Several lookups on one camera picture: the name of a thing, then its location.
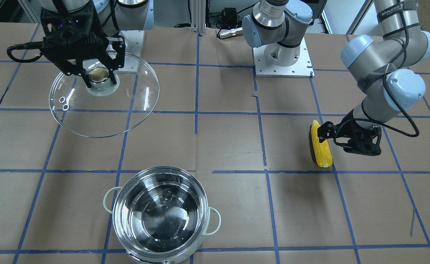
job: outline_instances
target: pot handle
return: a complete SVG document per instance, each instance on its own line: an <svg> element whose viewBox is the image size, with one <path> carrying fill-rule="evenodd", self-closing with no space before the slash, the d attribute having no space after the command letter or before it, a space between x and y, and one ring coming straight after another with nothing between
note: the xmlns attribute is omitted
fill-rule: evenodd
<svg viewBox="0 0 430 264"><path fill-rule="evenodd" d="M116 191L116 190L120 190L120 189L122 189L123 187L120 187L120 186L117 186L117 187L114 187L114 188L111 188L109 191L107 191L107 193L104 195L104 199L102 199L102 206L104 206L104 209L109 213L109 214L112 214L112 210L111 209L109 209L107 206L106 206L106 201L107 201L107 199L108 199L108 196L109 196L109 194L111 194L111 192L114 192L114 191Z"/></svg>
<svg viewBox="0 0 430 264"><path fill-rule="evenodd" d="M220 229L220 226L222 225L222 216L220 215L220 212L218 212L217 209L213 208L213 207L208 207L208 223L207 223L207 227L208 224L210 223L210 211L215 212L216 214L218 214L218 227L215 229L215 231L207 233L207 230L205 229L203 235L204 236L211 236L213 234L215 234L216 232L218 232L218 230Z"/></svg>

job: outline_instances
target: power adapter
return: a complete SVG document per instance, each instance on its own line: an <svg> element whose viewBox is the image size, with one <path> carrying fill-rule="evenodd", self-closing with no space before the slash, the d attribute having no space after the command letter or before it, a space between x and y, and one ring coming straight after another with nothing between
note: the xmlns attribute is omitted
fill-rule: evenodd
<svg viewBox="0 0 430 264"><path fill-rule="evenodd" d="M236 14L236 8L225 7L222 10L222 19L220 22L222 24L222 29L237 28L238 18Z"/></svg>

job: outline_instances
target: yellow corn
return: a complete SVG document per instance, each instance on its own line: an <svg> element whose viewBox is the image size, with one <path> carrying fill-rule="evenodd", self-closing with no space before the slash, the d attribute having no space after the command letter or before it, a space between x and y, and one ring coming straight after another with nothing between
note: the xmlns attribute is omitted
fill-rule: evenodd
<svg viewBox="0 0 430 264"><path fill-rule="evenodd" d="M313 142L314 157L316 157L316 163L319 167L327 168L332 165L331 149L329 149L327 140L319 143L318 127L319 123L313 120L311 125L311 141Z"/></svg>

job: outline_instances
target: electrical cable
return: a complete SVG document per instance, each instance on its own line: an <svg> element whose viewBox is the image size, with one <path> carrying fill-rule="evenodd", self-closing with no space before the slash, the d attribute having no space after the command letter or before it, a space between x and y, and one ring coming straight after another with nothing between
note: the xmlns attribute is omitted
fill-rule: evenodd
<svg viewBox="0 0 430 264"><path fill-rule="evenodd" d="M405 36L406 36L406 41L405 41L403 47L401 48L401 50L389 61L388 65L386 66L385 72L388 72L389 64L393 63L403 53L404 53L403 61L402 61L401 65L398 67L398 69L400 67L402 67L404 65L404 62L406 61L406 48L408 47L408 44L409 44L409 32L408 32L408 29L407 29L406 20L404 18L403 11L400 12L400 15L401 15L401 21L402 21L402 24L403 24L403 27L404 27L404 33L405 33ZM391 98L391 100L393 101L393 103L398 107L398 109L401 111L401 113L409 121L409 123L413 127L415 133L414 134L409 134L409 133L404 132L402 130L399 130L399 129L395 128L395 127L386 125L383 122L379 122L377 120L370 120L370 119L363 119L363 118L351 118L351 119L348 119L348 120L346 120L345 122L343 122L342 124L339 125L339 127L336 130L334 136L332 137L333 141L334 141L334 144L336 144L338 146L341 146L341 147L344 147L344 144L338 143L336 141L336 139L337 139L337 136L339 135L339 132L343 129L343 127L348 122L352 122L352 121L370 122L370 123L373 123L373 124L376 124L376 125L381 125L383 127L389 128L389 129L391 129L391 130L393 130L395 132L398 132L398 133L400 133L402 135L405 135L407 137L412 137L413 138L413 137L418 137L419 136L420 132L419 132L419 129L417 128L416 124L414 123L414 121L412 120L412 118L408 115L408 113L404 110L404 108L398 103L398 101L396 100L396 98L394 97L394 95L391 93L391 91L390 91L390 89L388 87L388 84L386 82L387 75L388 75L387 73L385 73L383 75L383 87L385 88L386 93L389 95L389 97Z"/></svg>
<svg viewBox="0 0 430 264"><path fill-rule="evenodd" d="M241 11L237 12L236 14L233 14L233 15L231 15L229 18L227 18L227 20L226 20L223 24L221 24L221 25L220 25L220 27L217 27L217 28L219 28L219 30L218 30L218 32L216 33L216 37L217 37L218 39L220 39L220 32L222 31L221 27L222 27L223 25L226 25L226 24L227 24L227 22L228 22L232 17L234 17L235 15L238 15L239 13L241 13L241 12L243 12L243 11L245 11L245 10L248 10L249 8L254 7L255 5L257 5L257 3L255 3L254 5L250 5L249 7L246 7L246 8L244 8L244 9L242 9Z"/></svg>
<svg viewBox="0 0 430 264"><path fill-rule="evenodd" d="M14 57L14 55L12 54L13 50L36 50L42 47L42 41L37 41L37 42L29 42L29 43L24 43L24 44L17 44L17 45L13 45L11 47L9 47L7 49L7 54L8 57L10 57L10 59L12 59L14 62L19 62L19 63L30 63L30 62L35 62L36 60L40 59L42 57L42 52L32 58L32 59L27 59L27 60L23 60L23 59L18 59L16 57Z"/></svg>
<svg viewBox="0 0 430 264"><path fill-rule="evenodd" d="M117 30L117 33L113 35L113 37L115 37L116 35L119 34L119 31L120 31L119 25L117 24L117 18L116 18L117 0L111 1L111 3L112 3L112 6L111 6L112 23L114 24L114 28Z"/></svg>
<svg viewBox="0 0 430 264"><path fill-rule="evenodd" d="M192 24L192 12L190 11L190 0L187 0L187 10L189 11L189 21Z"/></svg>

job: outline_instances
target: glass lid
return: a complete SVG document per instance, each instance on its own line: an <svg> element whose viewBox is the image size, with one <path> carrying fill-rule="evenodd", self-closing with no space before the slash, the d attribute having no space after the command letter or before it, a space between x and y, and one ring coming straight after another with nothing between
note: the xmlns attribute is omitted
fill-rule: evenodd
<svg viewBox="0 0 430 264"><path fill-rule="evenodd" d="M109 52L115 58L116 52ZM55 120L83 137L112 137L139 125L158 101L160 85L155 71L143 59L125 54L125 65L115 70L113 84L108 69L97 59L83 62L91 88L81 76L57 75L49 106Z"/></svg>

